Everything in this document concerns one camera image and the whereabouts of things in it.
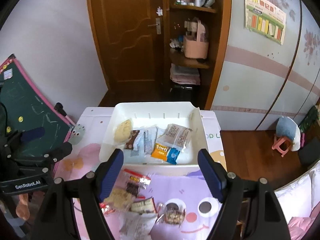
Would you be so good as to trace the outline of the person's left hand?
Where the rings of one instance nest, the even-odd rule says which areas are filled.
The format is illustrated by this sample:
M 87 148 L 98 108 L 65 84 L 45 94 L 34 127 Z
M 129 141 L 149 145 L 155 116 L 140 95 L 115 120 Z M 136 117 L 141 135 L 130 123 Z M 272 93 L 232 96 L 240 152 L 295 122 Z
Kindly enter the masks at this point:
M 19 194 L 18 195 L 19 202 L 16 206 L 16 215 L 23 219 L 23 220 L 28 220 L 30 217 L 30 211 L 28 207 L 28 194 Z

